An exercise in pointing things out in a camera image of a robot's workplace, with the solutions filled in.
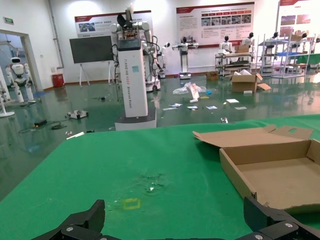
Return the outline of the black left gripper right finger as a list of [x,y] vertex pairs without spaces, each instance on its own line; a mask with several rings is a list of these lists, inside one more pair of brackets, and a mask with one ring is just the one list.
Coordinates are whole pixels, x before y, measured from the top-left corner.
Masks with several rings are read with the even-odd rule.
[[243,199],[243,216],[251,233],[240,240],[318,240],[320,231],[299,222],[286,211],[263,206],[254,197]]

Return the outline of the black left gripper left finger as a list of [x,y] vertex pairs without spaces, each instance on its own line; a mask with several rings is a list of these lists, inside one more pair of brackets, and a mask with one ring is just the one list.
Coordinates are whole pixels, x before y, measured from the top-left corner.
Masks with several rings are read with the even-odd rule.
[[105,223],[105,201],[98,199],[90,209],[69,215],[57,228],[35,237],[35,240],[111,240],[102,234]]

